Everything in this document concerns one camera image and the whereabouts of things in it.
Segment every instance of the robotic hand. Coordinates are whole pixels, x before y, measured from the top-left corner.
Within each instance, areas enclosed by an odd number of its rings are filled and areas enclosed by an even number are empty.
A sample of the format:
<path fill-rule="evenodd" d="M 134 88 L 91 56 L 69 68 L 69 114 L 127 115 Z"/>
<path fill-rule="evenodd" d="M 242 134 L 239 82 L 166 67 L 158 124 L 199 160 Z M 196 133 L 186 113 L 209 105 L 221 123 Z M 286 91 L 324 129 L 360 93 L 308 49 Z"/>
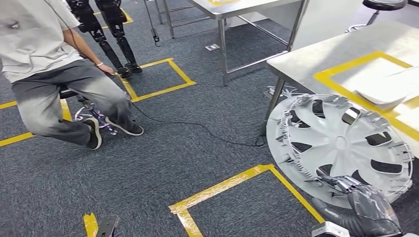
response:
<path fill-rule="evenodd" d="M 349 230 L 354 237 L 402 237 L 399 220 L 384 194 L 372 186 L 364 185 L 350 176 L 321 176 L 319 180 L 346 194 L 354 216 L 346 216 L 314 198 L 314 207 L 327 220 Z"/>

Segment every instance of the person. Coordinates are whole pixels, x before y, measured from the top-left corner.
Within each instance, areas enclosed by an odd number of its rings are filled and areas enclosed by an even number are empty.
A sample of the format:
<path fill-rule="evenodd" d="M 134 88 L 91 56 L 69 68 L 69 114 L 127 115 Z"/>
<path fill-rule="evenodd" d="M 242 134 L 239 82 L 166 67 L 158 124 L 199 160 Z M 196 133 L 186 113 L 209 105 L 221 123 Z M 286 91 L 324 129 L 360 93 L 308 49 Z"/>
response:
<path fill-rule="evenodd" d="M 65 86 L 95 103 L 109 124 L 142 135 L 144 129 L 131 118 L 129 97 L 105 75 L 114 70 L 73 29 L 79 24 L 61 0 L 1 1 L 2 72 L 11 82 L 23 123 L 35 135 L 98 149 L 98 120 L 63 119 L 59 91 Z"/>

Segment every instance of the black stool seat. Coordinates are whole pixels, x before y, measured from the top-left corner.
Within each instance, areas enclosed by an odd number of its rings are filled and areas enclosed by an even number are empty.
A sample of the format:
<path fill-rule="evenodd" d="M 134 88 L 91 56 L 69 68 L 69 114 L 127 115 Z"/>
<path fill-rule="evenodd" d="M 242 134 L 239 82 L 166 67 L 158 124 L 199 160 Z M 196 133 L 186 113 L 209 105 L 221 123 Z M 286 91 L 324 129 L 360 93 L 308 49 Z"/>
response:
<path fill-rule="evenodd" d="M 67 99 L 73 96 L 78 95 L 77 93 L 75 93 L 74 91 L 68 89 L 65 86 L 60 87 L 60 98 L 61 99 Z"/>
<path fill-rule="evenodd" d="M 364 0 L 364 6 L 378 11 L 395 11 L 407 5 L 408 0 Z"/>

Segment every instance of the hand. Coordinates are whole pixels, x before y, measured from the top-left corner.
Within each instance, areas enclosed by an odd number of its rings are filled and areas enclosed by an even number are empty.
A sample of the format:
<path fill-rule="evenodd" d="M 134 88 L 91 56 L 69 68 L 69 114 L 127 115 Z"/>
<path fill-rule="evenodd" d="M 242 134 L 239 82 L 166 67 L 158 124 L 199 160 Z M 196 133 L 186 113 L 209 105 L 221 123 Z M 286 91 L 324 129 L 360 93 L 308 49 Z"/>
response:
<path fill-rule="evenodd" d="M 98 68 L 102 70 L 104 73 L 110 74 L 111 76 L 115 75 L 115 71 L 111 67 L 107 66 L 106 64 L 102 64 L 98 66 Z"/>

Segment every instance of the black cord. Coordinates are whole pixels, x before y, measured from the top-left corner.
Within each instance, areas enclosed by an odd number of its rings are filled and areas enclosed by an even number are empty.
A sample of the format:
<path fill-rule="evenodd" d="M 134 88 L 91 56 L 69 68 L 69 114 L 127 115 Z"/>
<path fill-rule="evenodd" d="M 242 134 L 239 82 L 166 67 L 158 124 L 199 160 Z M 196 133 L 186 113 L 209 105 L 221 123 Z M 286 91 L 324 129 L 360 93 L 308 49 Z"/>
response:
<path fill-rule="evenodd" d="M 217 136 L 215 136 L 205 125 L 202 125 L 202 124 L 200 124 L 200 123 L 194 123 L 194 122 L 178 122 L 178 121 L 162 121 L 162 120 L 158 120 L 158 119 L 155 119 L 155 118 L 151 118 L 150 116 L 148 116 L 148 115 L 146 115 L 144 112 L 142 112 L 142 110 L 141 109 L 139 109 L 134 103 L 132 103 L 132 105 L 138 110 L 138 111 L 140 111 L 140 113 L 142 113 L 146 118 L 148 118 L 148 119 L 150 119 L 150 120 L 152 120 L 152 121 L 156 121 L 156 122 L 162 122 L 162 123 L 176 123 L 176 124 L 188 124 L 188 125 L 196 125 L 196 126 L 200 126 L 200 127 L 203 127 L 203 128 L 205 128 L 205 130 L 207 130 L 207 132 L 212 136 L 212 137 L 214 137 L 214 138 L 216 138 L 216 139 L 218 139 L 218 140 L 221 140 L 221 141 L 223 141 L 223 142 L 226 142 L 226 143 L 230 143 L 230 144 L 234 144 L 234 145 L 240 145 L 240 146 L 246 146 L 246 147 L 262 147 L 262 146 L 264 146 L 265 145 L 265 141 L 262 139 L 262 144 L 258 144 L 258 142 L 259 142 L 259 139 L 262 137 L 263 138 L 263 136 L 262 135 L 259 135 L 258 137 L 257 137 L 257 139 L 256 139 L 256 141 L 255 141 L 255 143 L 254 143 L 254 145 L 251 145 L 251 144 L 244 144 L 244 143 L 237 143 L 237 142 L 230 142 L 230 141 L 227 141 L 227 140 L 225 140 L 225 139 L 223 139 L 223 138 L 220 138 L 220 137 L 217 137 Z"/>

